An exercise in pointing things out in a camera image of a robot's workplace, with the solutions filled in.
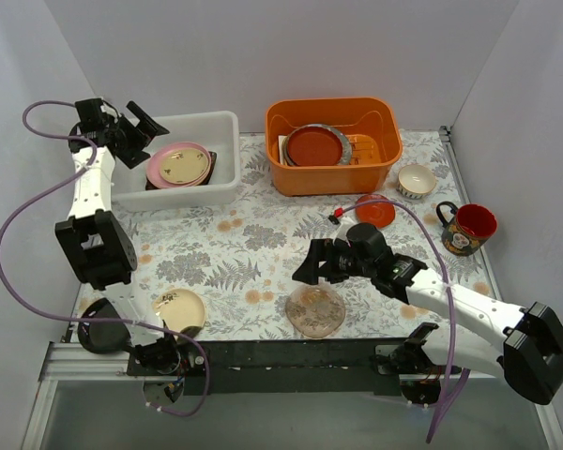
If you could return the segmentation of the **cream floral small plate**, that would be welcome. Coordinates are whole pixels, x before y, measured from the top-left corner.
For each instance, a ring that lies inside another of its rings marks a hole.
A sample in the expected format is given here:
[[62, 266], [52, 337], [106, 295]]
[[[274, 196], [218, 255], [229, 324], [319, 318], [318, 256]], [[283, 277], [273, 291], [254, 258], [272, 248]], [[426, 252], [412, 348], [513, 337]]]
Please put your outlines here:
[[208, 171], [209, 154], [192, 147], [168, 152], [160, 161], [160, 176], [168, 183], [186, 185]]

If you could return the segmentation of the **cream plate with dark patch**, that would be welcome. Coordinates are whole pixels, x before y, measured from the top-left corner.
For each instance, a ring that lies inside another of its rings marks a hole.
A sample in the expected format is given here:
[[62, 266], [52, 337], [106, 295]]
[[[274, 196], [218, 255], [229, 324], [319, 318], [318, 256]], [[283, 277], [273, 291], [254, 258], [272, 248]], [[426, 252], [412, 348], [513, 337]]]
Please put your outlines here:
[[152, 303], [153, 311], [166, 327], [195, 337], [205, 325], [205, 304], [201, 297], [187, 289], [173, 289]]

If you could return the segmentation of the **black round plate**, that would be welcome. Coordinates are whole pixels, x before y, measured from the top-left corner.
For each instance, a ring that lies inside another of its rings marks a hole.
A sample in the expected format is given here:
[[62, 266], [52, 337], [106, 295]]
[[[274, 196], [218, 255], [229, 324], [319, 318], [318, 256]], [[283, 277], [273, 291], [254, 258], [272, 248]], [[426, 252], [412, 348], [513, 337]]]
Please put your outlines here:
[[130, 336], [126, 325], [121, 322], [88, 322], [88, 319], [118, 319], [113, 305], [100, 298], [90, 305], [78, 323], [77, 337], [84, 349], [95, 354], [126, 352]]

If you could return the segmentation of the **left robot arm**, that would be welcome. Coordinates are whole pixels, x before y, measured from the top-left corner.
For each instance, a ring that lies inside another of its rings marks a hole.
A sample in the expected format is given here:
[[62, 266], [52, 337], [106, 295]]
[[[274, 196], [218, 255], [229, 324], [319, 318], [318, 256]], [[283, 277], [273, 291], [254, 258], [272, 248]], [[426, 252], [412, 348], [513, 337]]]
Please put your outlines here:
[[136, 123], [102, 98], [77, 101], [74, 108], [79, 121], [68, 148], [82, 175], [55, 236], [76, 277], [101, 295], [77, 325], [79, 342], [91, 353], [126, 352], [143, 368], [172, 374], [180, 368], [181, 353], [163, 320], [135, 294], [136, 251], [112, 211], [116, 162], [139, 166], [149, 158], [146, 147], [169, 131], [133, 101], [127, 108]]

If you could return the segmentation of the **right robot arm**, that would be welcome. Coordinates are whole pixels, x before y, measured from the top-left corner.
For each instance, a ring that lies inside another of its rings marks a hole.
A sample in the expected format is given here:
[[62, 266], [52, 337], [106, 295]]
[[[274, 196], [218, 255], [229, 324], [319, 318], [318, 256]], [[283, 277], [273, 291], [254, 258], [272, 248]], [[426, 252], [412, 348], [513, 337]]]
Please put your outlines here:
[[314, 239], [292, 279], [315, 285], [368, 279], [388, 298], [427, 309], [454, 325], [426, 322], [380, 364], [395, 373], [454, 365], [504, 379], [521, 397], [550, 403], [563, 383], [563, 325], [539, 302], [520, 307], [448, 285], [425, 263], [386, 244]]

